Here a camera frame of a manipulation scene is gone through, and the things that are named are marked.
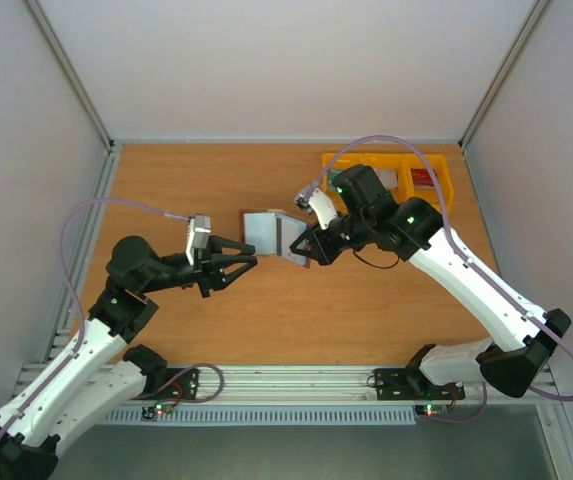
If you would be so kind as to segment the brown leather card holder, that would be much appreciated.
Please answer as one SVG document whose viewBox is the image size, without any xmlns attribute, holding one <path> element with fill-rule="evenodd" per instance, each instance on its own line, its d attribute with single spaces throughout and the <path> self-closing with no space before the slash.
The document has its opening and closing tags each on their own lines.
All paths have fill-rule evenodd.
<svg viewBox="0 0 573 480">
<path fill-rule="evenodd" d="M 277 209 L 240 209 L 239 215 L 242 241 L 253 246 L 258 256 L 279 257 L 300 267 L 310 267 L 308 258 L 290 248 L 305 232 L 305 221 Z"/>
</svg>

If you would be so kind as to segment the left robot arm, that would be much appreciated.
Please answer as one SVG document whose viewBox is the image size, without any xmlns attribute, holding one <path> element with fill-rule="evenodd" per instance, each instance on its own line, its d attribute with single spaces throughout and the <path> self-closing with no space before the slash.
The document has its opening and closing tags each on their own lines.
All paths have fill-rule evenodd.
<svg viewBox="0 0 573 480">
<path fill-rule="evenodd" d="M 168 256 L 140 236 L 118 241 L 105 288 L 77 333 L 0 408 L 0 479 L 49 478 L 72 444 L 106 414 L 165 391 L 166 360 L 131 344 L 158 310 L 150 293 L 197 286 L 209 297 L 256 263 L 253 246 L 216 235 Z"/>
</svg>

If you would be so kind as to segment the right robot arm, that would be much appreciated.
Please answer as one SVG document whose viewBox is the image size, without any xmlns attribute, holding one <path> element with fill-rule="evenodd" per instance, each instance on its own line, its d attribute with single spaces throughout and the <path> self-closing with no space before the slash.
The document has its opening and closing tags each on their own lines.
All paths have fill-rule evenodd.
<svg viewBox="0 0 573 480">
<path fill-rule="evenodd" d="M 422 347 L 406 366 L 410 390 L 425 397 L 447 384 L 485 382 L 508 397 L 523 397 L 570 327 L 569 316 L 561 309 L 546 311 L 508 286 L 427 201 L 397 203 L 372 167 L 352 166 L 332 183 L 346 213 L 320 189 L 303 189 L 295 202 L 317 220 L 291 244 L 292 252 L 327 266 L 344 251 L 374 244 L 430 276 L 489 335 L 468 344 Z"/>
</svg>

